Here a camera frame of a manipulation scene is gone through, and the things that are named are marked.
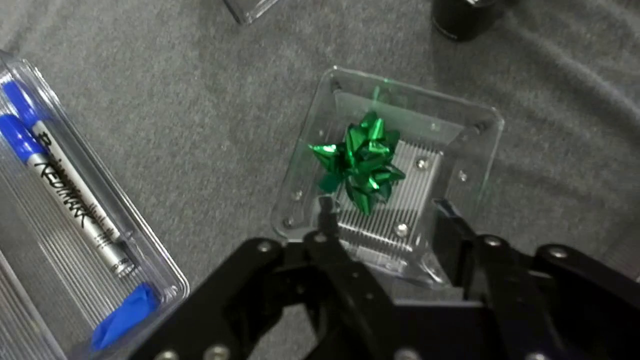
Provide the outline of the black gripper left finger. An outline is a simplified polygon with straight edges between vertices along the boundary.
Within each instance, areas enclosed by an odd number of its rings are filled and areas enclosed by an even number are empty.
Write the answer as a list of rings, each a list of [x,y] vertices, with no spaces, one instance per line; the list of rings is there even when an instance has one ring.
[[[331,196],[321,196],[319,207],[319,241],[341,242],[339,210],[335,209],[335,201]]]

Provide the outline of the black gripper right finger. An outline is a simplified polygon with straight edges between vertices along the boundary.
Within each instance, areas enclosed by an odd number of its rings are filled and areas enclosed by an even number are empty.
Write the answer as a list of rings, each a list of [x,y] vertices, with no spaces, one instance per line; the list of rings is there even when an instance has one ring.
[[[474,241],[477,233],[462,215],[449,201],[439,201],[433,248],[449,281],[462,291],[471,289],[474,273]]]

